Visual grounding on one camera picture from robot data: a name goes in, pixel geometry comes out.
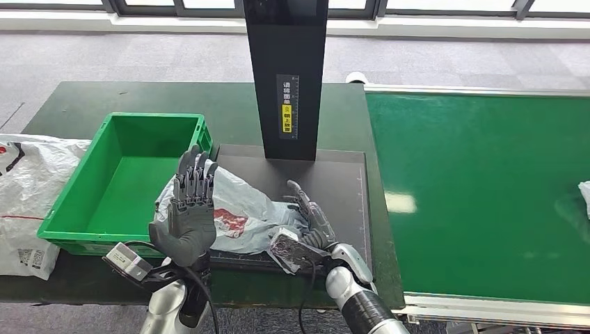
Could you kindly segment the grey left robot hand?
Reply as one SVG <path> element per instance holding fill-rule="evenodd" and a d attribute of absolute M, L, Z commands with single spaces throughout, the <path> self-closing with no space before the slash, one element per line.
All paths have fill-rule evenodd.
<path fill-rule="evenodd" d="M 196 264 L 216 239 L 213 190 L 217 168 L 208 152 L 192 145 L 154 204 L 150 241 L 182 267 Z"/>

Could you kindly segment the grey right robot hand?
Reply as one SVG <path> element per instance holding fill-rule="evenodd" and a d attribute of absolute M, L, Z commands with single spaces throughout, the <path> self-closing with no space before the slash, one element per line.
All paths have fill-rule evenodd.
<path fill-rule="evenodd" d="M 321 250 L 330 250 L 337 242 L 323 209 L 294 180 L 287 180 L 287 188 L 291 193 L 283 198 L 289 202 L 288 208 L 298 212 L 309 230 L 302 236 L 302 242 Z"/>

